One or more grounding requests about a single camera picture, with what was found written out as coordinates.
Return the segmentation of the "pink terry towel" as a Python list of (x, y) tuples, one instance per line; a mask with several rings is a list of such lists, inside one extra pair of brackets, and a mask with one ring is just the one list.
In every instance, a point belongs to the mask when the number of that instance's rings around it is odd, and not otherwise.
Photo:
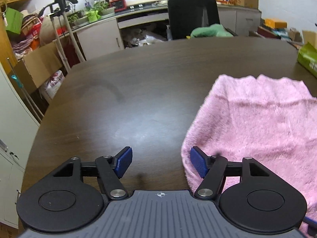
[[(191, 148), (228, 160), (217, 199), (198, 199)], [(303, 82), (221, 75), (181, 149), (190, 192), (178, 196), (191, 237), (316, 237), (316, 98)]]

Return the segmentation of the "white metal filing cabinet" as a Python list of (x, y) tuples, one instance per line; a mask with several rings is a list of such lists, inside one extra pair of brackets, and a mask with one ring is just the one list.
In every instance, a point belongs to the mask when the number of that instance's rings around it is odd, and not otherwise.
[(16, 203), (39, 123), (1, 67), (1, 223), (18, 228)]

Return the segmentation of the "white printed rice sack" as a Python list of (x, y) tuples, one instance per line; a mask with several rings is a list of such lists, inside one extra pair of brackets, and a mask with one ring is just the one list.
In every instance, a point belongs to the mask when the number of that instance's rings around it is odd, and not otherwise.
[(61, 70), (56, 71), (50, 78), (48, 78), (39, 88), (39, 92), (50, 104), (56, 93), (58, 92), (65, 77)]

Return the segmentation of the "large brown cardboard box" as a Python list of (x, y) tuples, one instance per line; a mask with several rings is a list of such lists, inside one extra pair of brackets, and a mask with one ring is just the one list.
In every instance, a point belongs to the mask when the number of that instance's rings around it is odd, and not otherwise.
[(62, 67), (56, 45), (51, 42), (25, 55), (14, 70), (28, 94), (31, 94)]

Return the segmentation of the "green plush cushion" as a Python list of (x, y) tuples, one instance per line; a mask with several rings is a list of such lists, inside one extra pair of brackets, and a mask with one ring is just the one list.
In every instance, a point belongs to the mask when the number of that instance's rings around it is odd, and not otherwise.
[(213, 24), (209, 27), (199, 27), (191, 32), (191, 38), (202, 38), (202, 37), (232, 37), (221, 24)]

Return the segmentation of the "grey sideboard cabinet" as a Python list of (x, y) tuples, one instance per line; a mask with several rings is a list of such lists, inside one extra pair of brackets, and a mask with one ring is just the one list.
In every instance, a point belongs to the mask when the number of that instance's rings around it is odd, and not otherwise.
[[(248, 36), (261, 24), (262, 12), (258, 9), (218, 5), (220, 23), (239, 36)], [(168, 7), (132, 9), (105, 17), (94, 23), (85, 23), (73, 30), (79, 48), (86, 60), (125, 49), (124, 38), (133, 29), (146, 29), (163, 38), (169, 25)]]

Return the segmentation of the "green tissue box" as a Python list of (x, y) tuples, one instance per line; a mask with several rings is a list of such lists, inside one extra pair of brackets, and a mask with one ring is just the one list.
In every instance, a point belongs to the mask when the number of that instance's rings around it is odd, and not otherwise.
[(317, 78), (317, 52), (312, 44), (308, 42), (299, 49), (297, 61)]

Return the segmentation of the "potted green plants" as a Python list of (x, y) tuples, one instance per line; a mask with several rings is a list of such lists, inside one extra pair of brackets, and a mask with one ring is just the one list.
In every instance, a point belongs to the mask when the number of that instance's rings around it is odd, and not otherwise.
[(70, 6), (67, 18), (71, 27), (93, 23), (115, 14), (115, 9), (106, 0), (77, 0), (76, 4), (67, 4)]

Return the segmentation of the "black office chair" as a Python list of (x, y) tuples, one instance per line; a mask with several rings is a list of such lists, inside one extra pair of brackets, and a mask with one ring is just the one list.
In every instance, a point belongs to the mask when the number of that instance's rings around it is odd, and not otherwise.
[[(169, 0), (168, 15), (173, 40), (191, 38), (196, 28), (221, 24), (216, 0)], [(237, 36), (231, 29), (224, 28)]]

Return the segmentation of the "red blender base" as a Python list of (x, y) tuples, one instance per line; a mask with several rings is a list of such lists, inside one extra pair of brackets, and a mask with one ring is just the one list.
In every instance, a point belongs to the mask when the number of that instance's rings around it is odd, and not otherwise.
[(115, 12), (124, 11), (127, 9), (126, 0), (111, 0), (110, 7), (115, 9)]

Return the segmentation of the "green cardboard box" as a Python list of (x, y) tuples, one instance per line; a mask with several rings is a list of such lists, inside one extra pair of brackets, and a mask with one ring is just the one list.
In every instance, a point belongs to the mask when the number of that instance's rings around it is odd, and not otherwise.
[(15, 9), (7, 8), (5, 18), (7, 19), (6, 31), (19, 35), (23, 21), (23, 14)]

